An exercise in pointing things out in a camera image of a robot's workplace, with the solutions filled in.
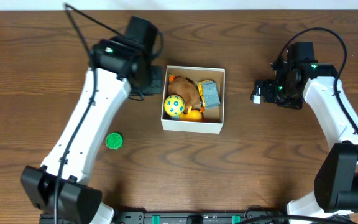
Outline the brown plush teddy bear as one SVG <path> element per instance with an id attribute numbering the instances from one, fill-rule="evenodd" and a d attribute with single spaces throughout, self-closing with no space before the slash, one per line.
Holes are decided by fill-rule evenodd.
<path id="1" fill-rule="evenodd" d="M 180 96 L 184 100 L 184 108 L 182 111 L 187 113 L 188 108 L 201 109 L 201 100 L 198 89 L 190 79 L 184 76 L 168 75 L 168 96 Z"/>

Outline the yellow letter ball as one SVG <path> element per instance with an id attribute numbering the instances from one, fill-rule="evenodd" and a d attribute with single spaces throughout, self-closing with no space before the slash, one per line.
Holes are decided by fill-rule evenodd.
<path id="1" fill-rule="evenodd" d="M 185 101 L 181 96 L 170 95 L 165 99 L 163 108 L 169 116 L 179 116 L 185 110 Z"/>

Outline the orange rubber duck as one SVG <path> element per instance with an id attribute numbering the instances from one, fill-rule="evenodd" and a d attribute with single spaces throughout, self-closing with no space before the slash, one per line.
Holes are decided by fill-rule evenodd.
<path id="1" fill-rule="evenodd" d="M 189 107 L 187 113 L 181 113 L 178 116 L 171 116 L 170 119 L 179 121 L 201 122 L 203 120 L 203 112 L 204 108 L 201 108 L 200 110 L 193 110 L 192 107 Z"/>

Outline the grey yellow toy car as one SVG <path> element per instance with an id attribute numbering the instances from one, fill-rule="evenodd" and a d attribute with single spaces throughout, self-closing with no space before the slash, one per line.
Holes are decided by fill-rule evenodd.
<path id="1" fill-rule="evenodd" d="M 203 80 L 198 83 L 198 92 L 200 96 L 200 105 L 205 110 L 217 108 L 220 105 L 220 99 L 216 83 L 212 80 Z"/>

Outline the white cardboard box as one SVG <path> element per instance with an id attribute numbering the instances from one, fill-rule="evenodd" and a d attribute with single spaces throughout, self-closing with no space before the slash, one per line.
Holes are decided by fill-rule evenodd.
<path id="1" fill-rule="evenodd" d="M 198 83 L 203 80 L 212 80 L 216 83 L 219 93 L 220 105 L 203 112 L 202 121 L 180 121 L 173 120 L 166 114 L 163 105 L 168 97 L 168 75 L 186 76 L 190 80 Z M 164 89 L 162 96 L 160 120 L 165 131 L 184 131 L 195 133 L 219 134 L 224 124 L 224 106 L 225 106 L 225 69 L 223 68 L 203 68 L 203 67 L 184 67 L 167 65 L 164 74 Z"/>

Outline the green ridged disc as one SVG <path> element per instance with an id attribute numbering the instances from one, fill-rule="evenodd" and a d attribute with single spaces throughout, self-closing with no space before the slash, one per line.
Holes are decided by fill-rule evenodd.
<path id="1" fill-rule="evenodd" d="M 105 145 L 111 150 L 118 150 L 123 145 L 123 137 L 119 133 L 111 133 L 106 136 Z"/>

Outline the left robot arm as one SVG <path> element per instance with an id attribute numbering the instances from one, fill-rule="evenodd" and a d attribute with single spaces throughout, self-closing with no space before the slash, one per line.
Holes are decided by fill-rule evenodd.
<path id="1" fill-rule="evenodd" d="M 114 209 L 89 187 L 94 162 L 111 122 L 132 90 L 152 88 L 152 40 L 113 37 L 93 46 L 80 99 L 39 168 L 26 166 L 21 184 L 52 223 L 111 223 Z"/>

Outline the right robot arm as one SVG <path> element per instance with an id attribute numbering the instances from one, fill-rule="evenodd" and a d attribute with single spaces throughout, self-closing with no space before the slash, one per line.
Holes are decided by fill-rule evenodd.
<path id="1" fill-rule="evenodd" d="M 287 203 L 291 216 L 329 218 L 358 213 L 358 115 L 333 65 L 301 63 L 275 68 L 276 77 L 256 80 L 251 99 L 300 109 L 307 103 L 326 138 L 329 153 L 313 191 Z"/>

